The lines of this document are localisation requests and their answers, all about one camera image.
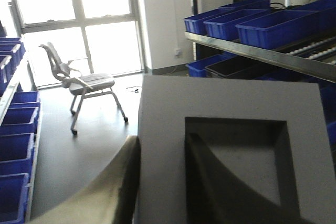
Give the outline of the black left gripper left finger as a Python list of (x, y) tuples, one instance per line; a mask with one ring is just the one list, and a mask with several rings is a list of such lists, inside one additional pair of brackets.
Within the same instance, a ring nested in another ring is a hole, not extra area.
[(127, 136), (105, 169), (85, 188), (32, 223), (132, 223), (140, 183), (140, 140)]

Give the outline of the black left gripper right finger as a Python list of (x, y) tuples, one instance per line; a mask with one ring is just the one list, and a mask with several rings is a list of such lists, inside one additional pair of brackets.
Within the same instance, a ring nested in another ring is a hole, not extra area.
[(185, 137), (188, 223), (309, 223), (265, 198), (234, 173), (196, 133)]

